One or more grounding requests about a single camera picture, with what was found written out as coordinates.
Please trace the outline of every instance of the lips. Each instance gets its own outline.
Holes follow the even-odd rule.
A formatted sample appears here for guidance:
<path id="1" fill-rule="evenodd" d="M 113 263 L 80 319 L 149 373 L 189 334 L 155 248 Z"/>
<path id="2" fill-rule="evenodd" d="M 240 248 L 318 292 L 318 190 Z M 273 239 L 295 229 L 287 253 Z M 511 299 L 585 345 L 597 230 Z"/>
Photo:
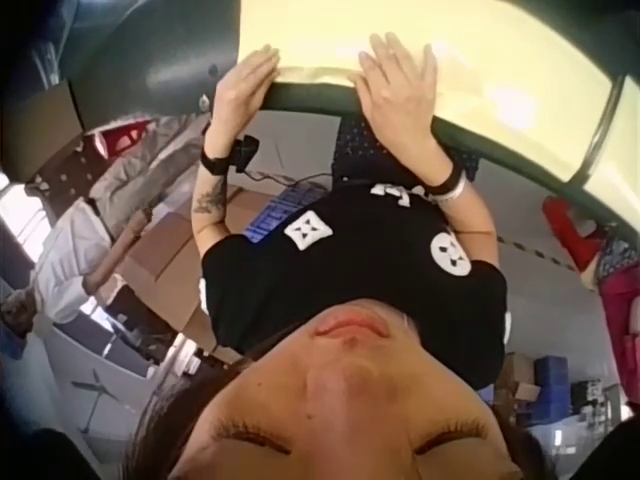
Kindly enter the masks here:
<path id="1" fill-rule="evenodd" d="M 323 318 L 317 325 L 315 336 L 337 338 L 373 334 L 389 338 L 387 322 L 375 313 L 354 307 L 342 307 Z"/>

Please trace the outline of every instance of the black wrist strap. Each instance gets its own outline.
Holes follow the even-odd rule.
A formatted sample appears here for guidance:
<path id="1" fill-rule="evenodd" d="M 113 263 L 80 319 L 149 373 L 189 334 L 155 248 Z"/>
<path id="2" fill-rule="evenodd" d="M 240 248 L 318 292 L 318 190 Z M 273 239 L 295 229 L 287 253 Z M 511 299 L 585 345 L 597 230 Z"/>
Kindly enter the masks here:
<path id="1" fill-rule="evenodd" d="M 464 169 L 462 165 L 458 162 L 453 163 L 453 170 L 451 170 L 451 175 L 447 178 L 443 183 L 436 186 L 425 185 L 425 193 L 428 195 L 441 196 L 451 193 L 460 183 L 460 179 L 462 178 L 462 173 Z"/>
<path id="2" fill-rule="evenodd" d="M 202 149 L 202 153 L 200 153 L 200 163 L 204 168 L 207 169 L 214 177 L 221 177 L 229 173 L 229 168 L 231 168 L 231 163 L 233 160 L 233 150 L 231 150 L 231 154 L 228 157 L 224 158 L 209 158 L 207 154 L 204 152 L 204 148 Z"/>
<path id="3" fill-rule="evenodd" d="M 255 157 L 260 148 L 260 141 L 250 135 L 245 135 L 242 140 L 235 140 L 231 152 L 224 158 L 209 158 L 202 149 L 200 163 L 214 176 L 223 176 L 229 173 L 231 165 L 236 167 L 236 172 L 244 173 L 249 162 Z"/>

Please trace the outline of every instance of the hand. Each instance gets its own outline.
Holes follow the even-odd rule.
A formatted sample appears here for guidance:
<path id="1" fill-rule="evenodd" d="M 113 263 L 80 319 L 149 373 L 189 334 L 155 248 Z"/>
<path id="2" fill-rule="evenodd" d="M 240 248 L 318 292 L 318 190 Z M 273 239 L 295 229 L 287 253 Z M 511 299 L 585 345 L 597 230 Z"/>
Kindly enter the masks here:
<path id="1" fill-rule="evenodd" d="M 414 152 L 433 140 L 431 122 L 436 101 L 437 66 L 431 47 L 418 67 L 392 33 L 371 36 L 373 58 L 360 53 L 362 74 L 350 77 L 373 133 L 401 163 L 409 167 Z"/>
<path id="2" fill-rule="evenodd" d="M 129 220 L 126 228 L 127 232 L 133 237 L 139 237 L 151 222 L 151 218 L 152 211 L 150 208 L 138 210 Z"/>
<path id="3" fill-rule="evenodd" d="M 262 106 L 267 90 L 278 75 L 279 61 L 278 49 L 265 45 L 249 54 L 220 80 L 206 144 L 231 148 Z"/>

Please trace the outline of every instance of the pink object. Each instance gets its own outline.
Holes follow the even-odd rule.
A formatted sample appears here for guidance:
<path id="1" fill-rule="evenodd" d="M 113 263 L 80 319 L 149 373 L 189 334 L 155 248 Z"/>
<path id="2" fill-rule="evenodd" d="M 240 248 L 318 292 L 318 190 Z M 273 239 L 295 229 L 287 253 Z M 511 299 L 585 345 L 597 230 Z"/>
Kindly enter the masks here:
<path id="1" fill-rule="evenodd" d="M 620 383 L 634 403 L 640 403 L 640 337 L 629 329 L 631 306 L 639 296 L 640 265 L 621 270 L 600 285 Z"/>

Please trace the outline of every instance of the closed eye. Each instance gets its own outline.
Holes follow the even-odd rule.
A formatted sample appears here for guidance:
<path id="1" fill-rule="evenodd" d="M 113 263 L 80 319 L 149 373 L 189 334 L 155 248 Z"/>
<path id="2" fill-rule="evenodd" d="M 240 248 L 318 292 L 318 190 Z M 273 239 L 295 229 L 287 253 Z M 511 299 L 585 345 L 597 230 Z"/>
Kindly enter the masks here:
<path id="1" fill-rule="evenodd" d="M 465 438 L 486 439 L 487 437 L 487 429 L 480 422 L 456 422 L 448 425 L 441 432 L 431 435 L 420 446 L 415 448 L 413 453 L 415 455 L 424 455 L 446 443 L 456 442 Z M 257 425 L 250 425 L 245 422 L 221 422 L 215 427 L 213 438 L 214 440 L 227 439 L 251 443 L 282 455 L 291 455 L 291 449 L 286 446 L 287 442 L 282 438 L 276 437 Z"/>
<path id="2" fill-rule="evenodd" d="M 213 438 L 214 440 L 227 439 L 251 443 L 282 455 L 291 455 L 291 450 L 286 447 L 286 442 L 282 438 L 277 438 L 257 425 L 245 422 L 220 422 L 214 428 Z"/>
<path id="3" fill-rule="evenodd" d="M 418 448 L 414 449 L 413 453 L 415 455 L 424 455 L 445 443 L 456 442 L 463 438 L 486 439 L 487 437 L 486 427 L 478 421 L 456 422 L 447 426 L 440 433 L 430 436 Z"/>

